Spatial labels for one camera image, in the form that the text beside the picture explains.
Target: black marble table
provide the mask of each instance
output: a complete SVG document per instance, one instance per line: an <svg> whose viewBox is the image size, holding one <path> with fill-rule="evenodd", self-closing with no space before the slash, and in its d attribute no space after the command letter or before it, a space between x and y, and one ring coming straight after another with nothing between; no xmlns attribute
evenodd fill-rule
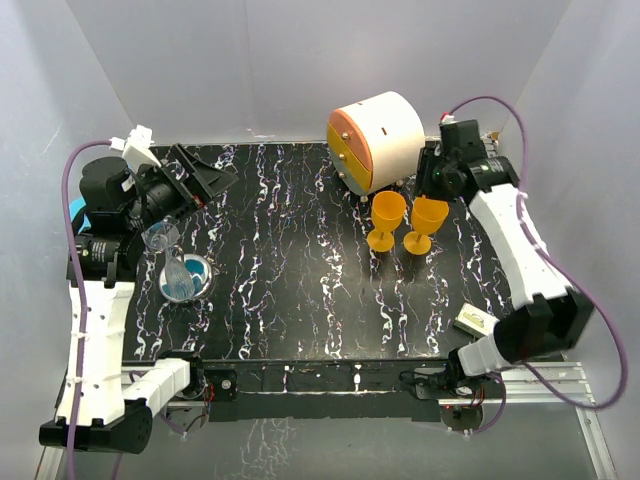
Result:
<svg viewBox="0 0 640 480"><path fill-rule="evenodd" d="M167 349L205 361L438 359L471 340L452 325L463 303L510 311L496 254L462 204L451 205L427 255L402 246L408 214L394 249L378 254L366 242L371 203L346 189L326 144L191 150L240 178L182 229L184 251L215 266L215 286L193 305L170 304L157 285L164 259L145 254L124 362ZM411 205L413 181L396 189Z"/></svg>

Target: yellow drawer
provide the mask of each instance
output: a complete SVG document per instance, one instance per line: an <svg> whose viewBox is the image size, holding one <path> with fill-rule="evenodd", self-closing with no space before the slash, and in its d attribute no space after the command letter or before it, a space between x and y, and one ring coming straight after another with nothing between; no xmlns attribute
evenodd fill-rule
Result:
<svg viewBox="0 0 640 480"><path fill-rule="evenodd" d="M358 157L355 156L330 124L327 125L327 143L329 144L329 148L333 150L333 153L338 156L340 156L340 154L344 155L344 164L349 169L349 173L351 173L363 190L368 191L369 187L371 187L373 175L360 163Z"/></svg>

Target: yellow goblet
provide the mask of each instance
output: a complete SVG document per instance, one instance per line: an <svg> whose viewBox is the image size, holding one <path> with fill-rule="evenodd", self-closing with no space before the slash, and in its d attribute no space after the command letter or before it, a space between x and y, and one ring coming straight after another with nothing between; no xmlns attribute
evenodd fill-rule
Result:
<svg viewBox="0 0 640 480"><path fill-rule="evenodd" d="M414 255L424 255L431 248L427 235L438 231L449 215L449 204L426 197L416 198L411 211L411 225L415 229L404 236L404 248Z"/></svg>
<svg viewBox="0 0 640 480"><path fill-rule="evenodd" d="M367 235L367 243L376 252L388 252L393 248L395 240L391 234L404 217L407 202L399 193L385 190L373 197L371 220L375 227Z"/></svg>

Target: gray floor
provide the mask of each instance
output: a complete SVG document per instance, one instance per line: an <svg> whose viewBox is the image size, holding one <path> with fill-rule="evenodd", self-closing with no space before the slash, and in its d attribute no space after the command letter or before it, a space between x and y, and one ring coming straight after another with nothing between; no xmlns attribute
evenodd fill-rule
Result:
<svg viewBox="0 0 640 480"><path fill-rule="evenodd" d="M486 415L491 415L494 407L488 408ZM76 457L78 478L111 478L113 455ZM468 440L433 424L402 419L289 419L207 424L183 442L156 421L151 443L141 455L124 457L118 478L588 480L596 476L574 409L507 405L492 430Z"/></svg>

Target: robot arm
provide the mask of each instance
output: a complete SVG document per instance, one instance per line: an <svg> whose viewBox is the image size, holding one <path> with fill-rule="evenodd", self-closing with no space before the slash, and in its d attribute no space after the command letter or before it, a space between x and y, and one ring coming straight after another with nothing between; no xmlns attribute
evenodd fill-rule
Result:
<svg viewBox="0 0 640 480"><path fill-rule="evenodd" d="M73 315L69 373L55 419L40 427L42 445L66 445L78 383L82 393L74 448L89 451L140 453L149 441L153 416L176 393L198 391L200 365L193 352L161 355L154 368L123 391L125 319L144 250L144 230L167 215L187 218L237 177L205 164L196 166L198 160L181 145L172 146L158 160L148 149L150 144L151 131L138 126L127 141L112 139L112 148L121 150L124 158L100 158L82 171L80 191L86 207L81 215L86 214L91 225L76 234L75 243L85 277L87 323L81 332L79 289L69 262ZM83 373L76 378L82 337Z"/></svg>
<svg viewBox="0 0 640 480"><path fill-rule="evenodd" d="M450 352L437 380L455 388L513 363L573 348L593 305L537 254L546 247L526 211L523 221L537 244L522 232L515 208L518 177L508 159L487 156L475 120L446 120L441 145L421 151L415 193L465 202L500 259L514 307L491 335Z"/></svg>

